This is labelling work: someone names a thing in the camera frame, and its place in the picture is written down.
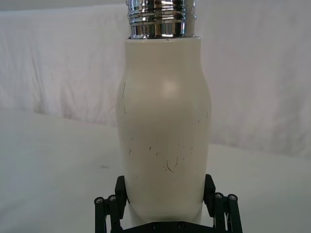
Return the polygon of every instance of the screw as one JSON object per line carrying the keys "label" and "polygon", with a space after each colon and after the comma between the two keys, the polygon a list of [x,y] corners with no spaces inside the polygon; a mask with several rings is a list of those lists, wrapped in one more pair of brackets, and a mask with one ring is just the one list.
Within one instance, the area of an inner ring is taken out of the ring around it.
{"label": "screw", "polygon": [[116,198],[116,196],[111,196],[110,198],[109,198],[109,201],[115,201],[117,198]]}
{"label": "screw", "polygon": [[220,194],[220,193],[216,193],[216,194],[215,194],[215,197],[216,197],[216,198],[219,198],[219,199],[223,198],[222,194]]}
{"label": "screw", "polygon": [[98,198],[95,202],[96,202],[96,203],[101,203],[102,201],[103,201],[102,198]]}
{"label": "screw", "polygon": [[229,199],[230,199],[230,200],[237,200],[237,197],[234,196],[234,195],[230,195],[230,196],[229,196]]}

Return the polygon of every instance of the white fabric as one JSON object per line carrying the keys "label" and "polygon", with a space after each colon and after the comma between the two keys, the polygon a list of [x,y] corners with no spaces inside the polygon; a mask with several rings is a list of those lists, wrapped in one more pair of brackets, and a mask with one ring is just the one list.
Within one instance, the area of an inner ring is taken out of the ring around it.
{"label": "white fabric", "polygon": [[[213,143],[311,158],[311,1],[199,0]],[[116,125],[125,5],[0,13],[0,107]]]}

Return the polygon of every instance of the scuff mark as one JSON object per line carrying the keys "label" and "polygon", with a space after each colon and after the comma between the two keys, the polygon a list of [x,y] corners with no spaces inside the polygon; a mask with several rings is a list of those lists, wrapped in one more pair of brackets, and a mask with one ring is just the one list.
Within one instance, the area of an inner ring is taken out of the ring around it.
{"label": "scuff mark", "polygon": [[168,164],[168,160],[166,161],[166,170],[168,169],[171,173],[174,173],[170,168],[169,168],[169,164]]}
{"label": "scuff mark", "polygon": [[125,85],[126,85],[126,83],[124,83],[124,88],[123,88],[123,94],[122,94],[122,99],[123,99],[123,97],[124,97],[124,90],[125,90]]}
{"label": "scuff mark", "polygon": [[175,164],[175,167],[178,165],[178,156],[177,156],[177,159],[176,159],[176,164]]}

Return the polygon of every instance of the wrinkled fabric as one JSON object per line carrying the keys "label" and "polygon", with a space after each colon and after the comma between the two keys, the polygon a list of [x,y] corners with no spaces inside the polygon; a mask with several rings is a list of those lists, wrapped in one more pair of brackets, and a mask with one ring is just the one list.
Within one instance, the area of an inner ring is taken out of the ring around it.
{"label": "wrinkled fabric", "polygon": [[[199,0],[211,142],[311,159],[311,1]],[[0,107],[116,126],[125,5],[0,12]]]}

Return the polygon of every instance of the bolt head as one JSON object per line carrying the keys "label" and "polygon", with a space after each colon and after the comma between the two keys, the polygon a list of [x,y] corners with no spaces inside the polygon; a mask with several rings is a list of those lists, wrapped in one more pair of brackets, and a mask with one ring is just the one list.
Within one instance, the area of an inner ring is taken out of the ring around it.
{"label": "bolt head", "polygon": [[237,200],[237,197],[234,196],[234,195],[230,195],[230,196],[229,196],[229,199],[230,199],[230,200]]}
{"label": "bolt head", "polygon": [[179,228],[179,229],[184,228],[184,227],[185,227],[185,224],[184,224],[183,222],[180,222],[180,223],[178,224],[178,228]]}
{"label": "bolt head", "polygon": [[220,193],[216,193],[216,194],[215,194],[215,197],[216,197],[216,198],[219,198],[219,199],[223,198],[223,196],[222,196]]}
{"label": "bolt head", "polygon": [[159,228],[159,224],[155,223],[153,226],[152,226],[153,229],[157,229]]}
{"label": "bolt head", "polygon": [[109,201],[115,201],[117,198],[115,197],[115,196],[111,196],[110,198],[109,198]]}
{"label": "bolt head", "polygon": [[102,198],[98,198],[95,202],[96,202],[96,203],[101,203],[102,201],[103,201]]}

